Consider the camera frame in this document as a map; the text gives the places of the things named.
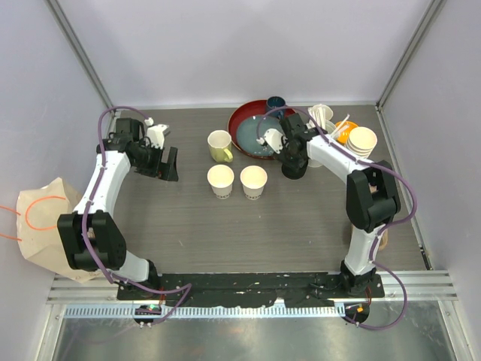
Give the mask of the white paper cup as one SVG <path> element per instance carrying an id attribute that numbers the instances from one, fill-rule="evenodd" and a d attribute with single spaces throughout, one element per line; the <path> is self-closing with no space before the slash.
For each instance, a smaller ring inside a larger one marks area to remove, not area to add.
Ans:
<path id="1" fill-rule="evenodd" d="M 249 200 L 256 200 L 262 195 L 267 180 L 267 172 L 257 165 L 247 166 L 240 173 L 244 195 Z"/>
<path id="2" fill-rule="evenodd" d="M 227 165 L 214 165 L 207 172 L 207 182 L 218 199 L 227 199 L 231 195 L 234 172 Z"/>

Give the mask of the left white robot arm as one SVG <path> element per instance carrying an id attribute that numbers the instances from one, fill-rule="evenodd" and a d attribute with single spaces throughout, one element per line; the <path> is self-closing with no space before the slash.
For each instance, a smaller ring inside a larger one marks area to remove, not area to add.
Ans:
<path id="1" fill-rule="evenodd" d="M 145 300 L 160 290 L 153 262 L 128 251 L 113 220 L 117 196 L 130 170 L 163 181 L 178 181 L 177 148 L 163 159 L 168 126 L 150 118 L 119 118 L 114 132 L 100 136 L 95 170 L 89 185 L 70 214 L 62 214 L 57 229 L 68 265 L 73 270 L 102 271 L 109 279 L 133 285 Z"/>

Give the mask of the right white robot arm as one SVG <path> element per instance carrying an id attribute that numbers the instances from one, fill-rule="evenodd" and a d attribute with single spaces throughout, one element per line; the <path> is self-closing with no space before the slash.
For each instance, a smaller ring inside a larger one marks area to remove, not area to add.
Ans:
<path id="1" fill-rule="evenodd" d="M 346 184 L 346 214 L 353 230 L 348 254 L 340 265 L 339 286 L 346 296 L 358 296 L 374 279 L 384 227 L 401 209 L 394 172 L 385 161 L 362 165 L 324 131 L 307 128 L 299 114 L 287 116 L 280 125 L 284 135 L 274 142 L 274 158 L 281 162 L 287 178 L 303 177 L 308 162 L 315 159 Z"/>

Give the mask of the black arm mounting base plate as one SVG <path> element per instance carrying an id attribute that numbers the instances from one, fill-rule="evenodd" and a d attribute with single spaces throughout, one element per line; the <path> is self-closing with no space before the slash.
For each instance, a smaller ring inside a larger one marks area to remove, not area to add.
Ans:
<path id="1" fill-rule="evenodd" d="M 282 299 L 288 308 L 330 305 L 332 299 L 385 296 L 381 277 L 352 291 L 339 274 L 328 272 L 163 274 L 160 290 L 176 290 L 191 284 L 183 307 L 269 308 Z"/>

